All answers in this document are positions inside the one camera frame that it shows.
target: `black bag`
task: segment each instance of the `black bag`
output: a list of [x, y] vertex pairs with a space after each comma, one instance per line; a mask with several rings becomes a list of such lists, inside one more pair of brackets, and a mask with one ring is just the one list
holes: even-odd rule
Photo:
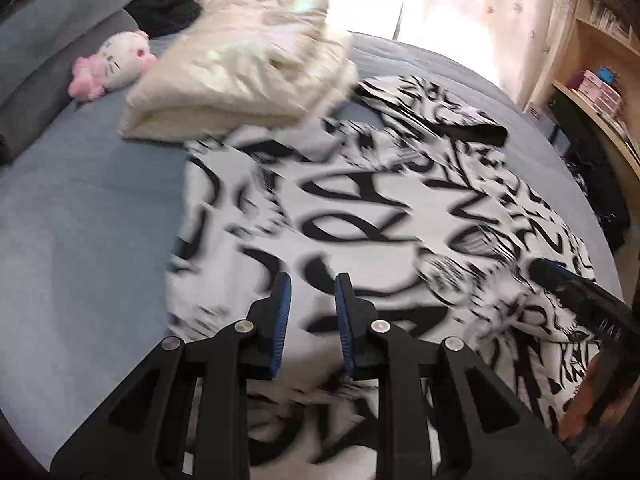
[[556, 90], [549, 101], [556, 120], [571, 141], [565, 159], [584, 179], [587, 200], [596, 213], [612, 252], [625, 242], [629, 211], [620, 184], [598, 136], [598, 126], [567, 96]]
[[187, 28], [201, 10], [193, 0], [132, 0], [124, 9], [152, 39]]

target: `blue bed sheet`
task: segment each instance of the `blue bed sheet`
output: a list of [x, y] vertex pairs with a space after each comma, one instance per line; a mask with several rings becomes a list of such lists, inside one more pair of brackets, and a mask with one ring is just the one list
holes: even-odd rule
[[[155, 53], [171, 40], [152, 42]], [[586, 199], [503, 92], [445, 57], [379, 38], [354, 35], [351, 59], [361, 77], [424, 76], [506, 126], [512, 171], [584, 239], [599, 282], [620, 296]], [[185, 153], [122, 140], [125, 97], [71, 105], [0, 176], [0, 408], [46, 467], [166, 329], [164, 270], [182, 215]]]

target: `pillow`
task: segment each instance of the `pillow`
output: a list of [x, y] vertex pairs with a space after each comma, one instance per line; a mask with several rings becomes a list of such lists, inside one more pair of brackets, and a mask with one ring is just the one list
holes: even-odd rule
[[356, 80], [328, 0], [217, 0], [133, 87], [123, 137], [182, 142], [323, 114]]

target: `gray cushion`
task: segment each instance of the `gray cushion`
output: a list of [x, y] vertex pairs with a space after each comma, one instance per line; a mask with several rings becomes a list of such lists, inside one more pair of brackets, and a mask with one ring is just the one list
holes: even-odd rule
[[70, 104], [0, 176], [0, 408], [47, 467], [166, 330], [185, 153], [124, 141], [126, 95]]
[[33, 72], [0, 104], [0, 164], [13, 160], [70, 102], [66, 88], [71, 65], [79, 56], [95, 53], [102, 42], [123, 30], [136, 30], [124, 10], [116, 12], [80, 36]]
[[130, 1], [20, 1], [0, 23], [0, 103], [47, 59]]

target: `hello kitty plush toy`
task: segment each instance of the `hello kitty plush toy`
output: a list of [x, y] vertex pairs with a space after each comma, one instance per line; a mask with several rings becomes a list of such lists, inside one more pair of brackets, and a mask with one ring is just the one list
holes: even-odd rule
[[106, 91], [133, 83], [155, 62], [146, 32], [114, 34], [97, 54], [76, 59], [71, 69], [74, 79], [68, 88], [69, 95], [78, 101], [93, 101]]

